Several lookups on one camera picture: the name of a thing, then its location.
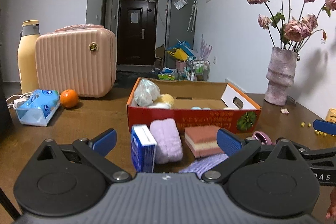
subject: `blue and white box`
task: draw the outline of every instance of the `blue and white box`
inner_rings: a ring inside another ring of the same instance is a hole
[[[59,105],[59,93],[56,90],[35,90],[16,109],[16,114],[22,124],[46,127]]]
[[[157,143],[145,124],[132,127],[131,156],[137,172],[153,173]]]

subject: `orange fruit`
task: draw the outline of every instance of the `orange fruit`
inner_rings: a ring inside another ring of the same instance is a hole
[[[61,105],[65,108],[72,108],[78,104],[78,94],[74,90],[65,90],[61,93],[60,97]]]

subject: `yellow plush toy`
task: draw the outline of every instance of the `yellow plush toy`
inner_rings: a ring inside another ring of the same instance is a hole
[[[172,108],[174,106],[174,98],[170,94],[162,94],[154,103],[168,104]]]

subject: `lavender cloth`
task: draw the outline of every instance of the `lavender cloth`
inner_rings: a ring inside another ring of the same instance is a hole
[[[179,173],[196,173],[200,179],[202,174],[215,167],[217,164],[226,160],[228,156],[226,154],[216,154],[210,157],[195,160],[187,168],[182,169]]]
[[[182,160],[182,143],[174,119],[156,120],[151,123],[149,131],[157,142],[155,163]]]

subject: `black floor mat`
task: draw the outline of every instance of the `black floor mat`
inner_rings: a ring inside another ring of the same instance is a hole
[[[155,72],[133,72],[117,70],[115,79],[115,88],[131,89],[139,77],[158,79],[158,74]]]

